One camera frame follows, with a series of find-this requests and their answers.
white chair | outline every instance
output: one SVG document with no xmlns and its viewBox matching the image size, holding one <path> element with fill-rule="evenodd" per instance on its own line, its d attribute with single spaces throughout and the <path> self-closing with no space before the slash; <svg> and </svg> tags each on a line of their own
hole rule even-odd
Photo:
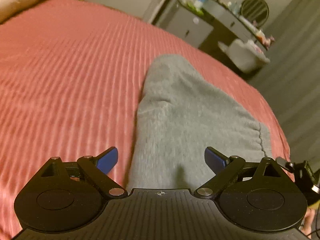
<svg viewBox="0 0 320 240">
<path fill-rule="evenodd" d="M 243 73 L 270 63 L 270 59 L 263 53 L 256 51 L 249 42 L 244 44 L 240 39 L 235 39 L 229 47 L 219 41 L 218 46 Z"/>
</svg>

vanity table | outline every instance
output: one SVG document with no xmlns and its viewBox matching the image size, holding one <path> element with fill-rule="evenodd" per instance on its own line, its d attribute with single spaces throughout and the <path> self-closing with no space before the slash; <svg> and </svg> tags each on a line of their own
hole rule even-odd
<svg viewBox="0 0 320 240">
<path fill-rule="evenodd" d="M 264 53 L 267 51 L 249 27 L 215 0 L 204 3 L 202 13 L 177 0 L 159 27 L 222 63 L 226 59 L 218 47 L 219 41 L 229 46 L 235 39 L 244 43 L 251 39 Z"/>
</svg>

circular cap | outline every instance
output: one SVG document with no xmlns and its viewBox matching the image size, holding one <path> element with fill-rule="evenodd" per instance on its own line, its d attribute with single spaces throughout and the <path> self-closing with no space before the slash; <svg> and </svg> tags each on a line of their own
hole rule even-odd
<svg viewBox="0 0 320 240">
<path fill-rule="evenodd" d="M 284 204 L 284 197 L 271 189 L 261 188 L 248 193 L 250 205 L 262 210 L 275 210 Z"/>
<path fill-rule="evenodd" d="M 213 193 L 212 189 L 207 188 L 207 187 L 202 187 L 202 188 L 198 189 L 197 192 L 201 196 L 210 196 Z"/>
<path fill-rule="evenodd" d="M 74 199 L 73 194 L 68 190 L 50 189 L 41 193 L 37 202 L 44 209 L 59 210 L 70 206 Z"/>
<path fill-rule="evenodd" d="M 120 196 L 124 193 L 124 190 L 122 188 L 112 188 L 111 190 L 109 190 L 109 194 L 113 195 L 113 196 Z"/>
</svg>

bed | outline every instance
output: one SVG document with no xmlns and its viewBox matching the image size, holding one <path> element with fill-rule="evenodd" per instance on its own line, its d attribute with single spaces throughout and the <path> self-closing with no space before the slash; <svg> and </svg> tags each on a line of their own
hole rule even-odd
<svg viewBox="0 0 320 240">
<path fill-rule="evenodd" d="M 52 156 L 75 161 L 116 146 L 110 177 L 126 184 L 148 66 L 180 54 L 289 147 L 268 103 L 220 62 L 135 17 L 79 0 L 46 0 L 0 25 L 0 239 L 20 231 L 13 203 Z"/>
</svg>

cabinet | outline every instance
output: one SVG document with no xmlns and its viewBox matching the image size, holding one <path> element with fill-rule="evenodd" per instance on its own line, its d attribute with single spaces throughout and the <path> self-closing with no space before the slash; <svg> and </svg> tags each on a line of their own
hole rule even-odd
<svg viewBox="0 0 320 240">
<path fill-rule="evenodd" d="M 183 39 L 195 48 L 198 48 L 213 30 L 210 24 L 188 11 L 178 2 L 171 8 L 159 27 Z"/>
</svg>

